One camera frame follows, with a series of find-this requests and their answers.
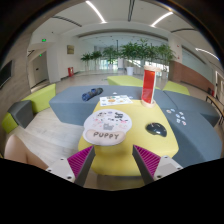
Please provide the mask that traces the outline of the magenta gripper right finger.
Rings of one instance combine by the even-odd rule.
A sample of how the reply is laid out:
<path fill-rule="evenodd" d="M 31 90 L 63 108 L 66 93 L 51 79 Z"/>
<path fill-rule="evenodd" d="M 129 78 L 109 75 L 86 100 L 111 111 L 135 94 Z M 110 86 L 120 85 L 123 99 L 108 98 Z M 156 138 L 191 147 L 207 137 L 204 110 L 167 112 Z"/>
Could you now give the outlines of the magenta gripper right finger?
<path fill-rule="evenodd" d="M 132 155 L 145 185 L 182 169 L 182 166 L 169 156 L 160 157 L 137 145 L 133 146 Z"/>

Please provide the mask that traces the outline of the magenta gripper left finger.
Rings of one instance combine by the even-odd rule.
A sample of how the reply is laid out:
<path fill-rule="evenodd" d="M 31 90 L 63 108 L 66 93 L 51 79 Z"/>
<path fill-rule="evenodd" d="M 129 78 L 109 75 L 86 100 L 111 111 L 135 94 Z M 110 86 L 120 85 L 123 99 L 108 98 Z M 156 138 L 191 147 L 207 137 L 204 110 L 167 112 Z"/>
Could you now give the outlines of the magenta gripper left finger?
<path fill-rule="evenodd" d="M 83 186 L 95 157 L 93 146 L 83 149 L 69 158 L 60 158 L 46 171 L 67 181 Z"/>

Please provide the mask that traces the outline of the bare hand at left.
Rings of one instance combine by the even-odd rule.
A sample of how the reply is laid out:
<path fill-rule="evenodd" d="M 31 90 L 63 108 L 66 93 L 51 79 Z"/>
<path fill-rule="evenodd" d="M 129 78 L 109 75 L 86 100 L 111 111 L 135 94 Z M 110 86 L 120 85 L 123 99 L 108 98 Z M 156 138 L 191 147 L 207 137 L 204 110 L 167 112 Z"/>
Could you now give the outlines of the bare hand at left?
<path fill-rule="evenodd" d="M 4 158 L 33 165 L 43 170 L 48 168 L 48 166 L 39 157 L 33 154 L 16 135 L 9 137 L 5 146 Z"/>

